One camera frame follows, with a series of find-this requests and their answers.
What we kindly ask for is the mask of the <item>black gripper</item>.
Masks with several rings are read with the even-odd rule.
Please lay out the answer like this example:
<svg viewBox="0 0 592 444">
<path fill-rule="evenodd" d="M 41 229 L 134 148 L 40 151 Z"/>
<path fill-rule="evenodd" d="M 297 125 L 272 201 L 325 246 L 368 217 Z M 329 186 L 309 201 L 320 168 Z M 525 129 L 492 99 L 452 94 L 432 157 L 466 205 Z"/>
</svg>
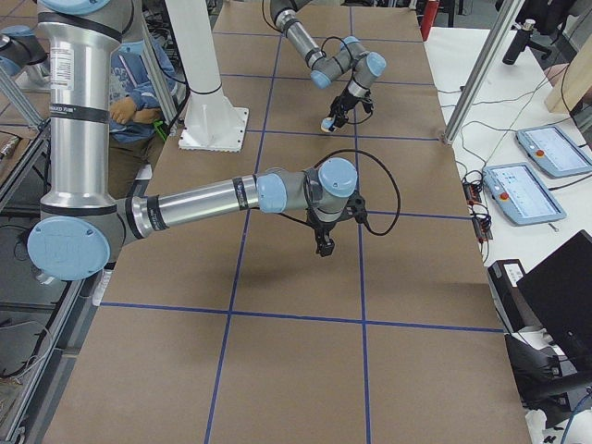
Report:
<svg viewBox="0 0 592 444">
<path fill-rule="evenodd" d="M 374 102 L 371 92 L 365 91 L 362 96 L 351 94 L 348 88 L 338 95 L 332 102 L 328 117 L 332 119 L 330 128 L 332 130 L 342 128 L 349 120 L 348 113 L 359 103 L 363 105 L 364 112 L 370 118 L 374 113 Z"/>
<path fill-rule="evenodd" d="M 354 219 L 357 224 L 367 224 L 367 211 L 365 198 L 354 193 L 341 208 L 340 212 L 331 215 L 327 220 L 319 208 L 306 210 L 306 224 L 314 230 L 316 241 L 316 253 L 321 257 L 328 257 L 334 251 L 334 241 L 330 238 L 330 231 L 339 223 Z"/>
</svg>

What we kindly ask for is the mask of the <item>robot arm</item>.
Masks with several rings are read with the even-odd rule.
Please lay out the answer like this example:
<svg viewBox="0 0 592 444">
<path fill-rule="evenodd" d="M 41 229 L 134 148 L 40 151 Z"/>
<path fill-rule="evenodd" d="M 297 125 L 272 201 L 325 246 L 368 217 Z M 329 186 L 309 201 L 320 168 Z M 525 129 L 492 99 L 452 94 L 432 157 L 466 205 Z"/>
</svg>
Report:
<svg viewBox="0 0 592 444">
<path fill-rule="evenodd" d="M 387 61 L 381 54 L 366 50 L 354 36 L 341 39 L 339 51 L 327 55 L 324 47 L 316 44 L 297 18 L 297 12 L 306 5 L 305 1 L 271 1 L 270 17 L 311 70 L 310 77 L 317 88 L 325 89 L 342 75 L 351 74 L 348 84 L 333 100 L 328 116 L 321 123 L 322 131 L 332 132 L 349 123 L 348 113 L 358 104 L 368 115 L 374 113 L 371 87 L 383 74 Z"/>
<path fill-rule="evenodd" d="M 357 171 L 340 154 L 299 172 L 273 168 L 168 196 L 109 194 L 111 57 L 138 41 L 139 7 L 135 1 L 38 5 L 51 44 L 51 188 L 28 238 L 34 265 L 62 280 L 88 278 L 114 263 L 123 246 L 156 231 L 249 209 L 305 211 L 318 253 L 330 255 L 330 230 L 362 213 Z"/>
</svg>

